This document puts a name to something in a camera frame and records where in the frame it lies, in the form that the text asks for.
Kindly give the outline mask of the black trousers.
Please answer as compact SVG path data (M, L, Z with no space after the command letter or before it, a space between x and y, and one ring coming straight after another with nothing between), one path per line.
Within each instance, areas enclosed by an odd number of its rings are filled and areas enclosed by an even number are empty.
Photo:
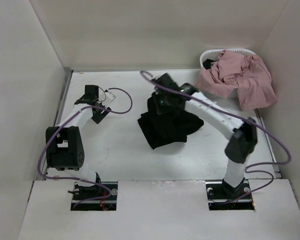
M153 97L148 98L147 112L137 122L153 150L172 143L186 143L188 136L204 125L202 119L183 109L159 115Z

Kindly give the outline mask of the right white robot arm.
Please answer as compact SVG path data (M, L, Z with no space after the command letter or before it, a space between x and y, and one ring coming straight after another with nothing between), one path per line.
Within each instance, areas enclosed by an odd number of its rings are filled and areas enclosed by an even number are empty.
M209 123L228 140L224 149L228 163L221 190L228 198L238 195L248 159L258 142L255 120L249 118L246 123L227 115L196 87L189 83L178 86L168 73L151 79L151 82L155 85L152 97L158 114L184 110Z

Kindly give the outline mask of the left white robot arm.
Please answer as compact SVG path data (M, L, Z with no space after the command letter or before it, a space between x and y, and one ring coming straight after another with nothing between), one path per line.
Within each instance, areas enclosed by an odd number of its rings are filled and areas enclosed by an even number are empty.
M48 127L45 138L48 142L53 134L61 130L46 149L46 162L49 168L66 171L73 178L88 180L85 193L90 199L98 199L102 195L101 179L99 175L88 169L85 164L85 151L81 137L81 130L89 120L99 124L108 114L110 103L115 100L109 90L97 85L86 85L84 94L75 101L68 117L55 127Z

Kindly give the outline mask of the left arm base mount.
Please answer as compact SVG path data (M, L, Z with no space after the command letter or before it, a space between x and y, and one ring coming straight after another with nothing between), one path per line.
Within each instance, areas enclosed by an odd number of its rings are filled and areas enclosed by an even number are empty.
M71 211L116 211L118 199L118 182L102 182L110 191L99 187L81 186L77 182L73 190L68 193L72 195Z

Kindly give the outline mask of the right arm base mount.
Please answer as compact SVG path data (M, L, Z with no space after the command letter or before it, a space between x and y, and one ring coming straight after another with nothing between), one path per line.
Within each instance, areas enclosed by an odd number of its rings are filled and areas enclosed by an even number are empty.
M255 210L251 194L238 199L251 190L247 180L234 193L226 192L222 181L206 181L205 187L210 211Z

